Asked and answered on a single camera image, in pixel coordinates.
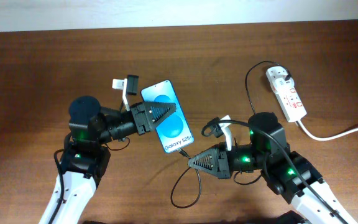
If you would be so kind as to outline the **blue Galaxy smartphone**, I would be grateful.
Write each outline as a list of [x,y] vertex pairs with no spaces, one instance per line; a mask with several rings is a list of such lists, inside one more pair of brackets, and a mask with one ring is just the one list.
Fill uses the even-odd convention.
[[174,103],[176,106],[175,112],[156,128],[158,138],[166,153],[172,153],[193,143],[193,135],[170,80],[144,88],[140,94],[144,101]]

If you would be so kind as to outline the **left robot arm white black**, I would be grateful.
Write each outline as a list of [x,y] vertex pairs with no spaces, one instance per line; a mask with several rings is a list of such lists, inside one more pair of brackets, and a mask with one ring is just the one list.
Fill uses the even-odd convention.
[[93,96],[81,96],[69,107],[70,132],[61,156],[55,156],[58,175],[41,223],[78,223],[106,172],[112,149],[107,143],[132,134],[156,130],[176,112],[174,103],[143,101],[125,111],[100,105]]

